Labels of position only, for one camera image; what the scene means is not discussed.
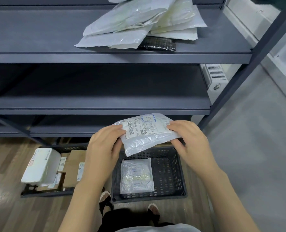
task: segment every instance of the hand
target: hand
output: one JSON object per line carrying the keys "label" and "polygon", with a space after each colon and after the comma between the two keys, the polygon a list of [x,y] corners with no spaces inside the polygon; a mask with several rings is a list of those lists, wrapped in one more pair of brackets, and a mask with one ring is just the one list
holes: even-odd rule
{"label": "hand", "polygon": [[122,127],[123,125],[110,125],[100,129],[91,137],[86,150],[81,182],[103,187],[118,160],[122,147],[119,137],[126,133]]}
{"label": "hand", "polygon": [[172,140],[171,143],[199,177],[220,169],[207,137],[195,123],[185,120],[171,121],[167,128],[177,132],[184,139],[185,146],[177,139]]}

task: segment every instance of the wooden floor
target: wooden floor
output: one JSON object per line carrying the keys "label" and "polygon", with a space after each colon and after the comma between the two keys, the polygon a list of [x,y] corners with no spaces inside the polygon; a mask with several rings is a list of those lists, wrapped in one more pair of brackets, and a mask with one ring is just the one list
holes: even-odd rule
{"label": "wooden floor", "polygon": [[[0,138],[0,232],[56,232],[69,206],[71,196],[21,199],[24,187],[20,179],[34,150],[39,146],[25,138]],[[206,191],[196,175],[183,164],[188,197],[157,200],[160,221],[185,223],[202,232],[214,231]],[[105,185],[110,190],[110,182]],[[145,211],[150,201],[116,204]],[[101,214],[94,218],[94,231],[101,224]]]}

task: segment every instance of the blue outlined box on label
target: blue outlined box on label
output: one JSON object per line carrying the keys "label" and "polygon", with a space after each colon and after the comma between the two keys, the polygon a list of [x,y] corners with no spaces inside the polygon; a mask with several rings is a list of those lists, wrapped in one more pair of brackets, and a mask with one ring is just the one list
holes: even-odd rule
{"label": "blue outlined box on label", "polygon": [[143,115],[143,116],[142,116],[142,121],[143,121],[143,122],[156,122],[156,118],[154,117],[153,114]]}

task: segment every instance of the black pants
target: black pants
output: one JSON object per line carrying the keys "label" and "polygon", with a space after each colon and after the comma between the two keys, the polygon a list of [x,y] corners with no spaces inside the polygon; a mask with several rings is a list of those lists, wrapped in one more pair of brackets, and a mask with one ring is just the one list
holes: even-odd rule
{"label": "black pants", "polygon": [[[147,213],[133,213],[128,208],[117,209],[109,211],[103,216],[98,232],[114,232],[128,227],[149,226],[151,220]],[[174,224],[154,222],[154,225],[161,227]]]}

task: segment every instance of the metal shelving unit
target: metal shelving unit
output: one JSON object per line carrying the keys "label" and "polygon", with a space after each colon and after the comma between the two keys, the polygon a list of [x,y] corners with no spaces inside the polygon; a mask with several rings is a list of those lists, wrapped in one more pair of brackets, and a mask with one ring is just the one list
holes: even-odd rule
{"label": "metal shelving unit", "polygon": [[[252,49],[222,13],[226,0],[193,1],[208,27],[167,53],[76,48],[107,0],[0,0],[0,136],[48,145],[41,137],[88,137],[152,112],[204,115],[203,129],[286,33],[286,10]],[[213,105],[199,63],[242,64]]]}

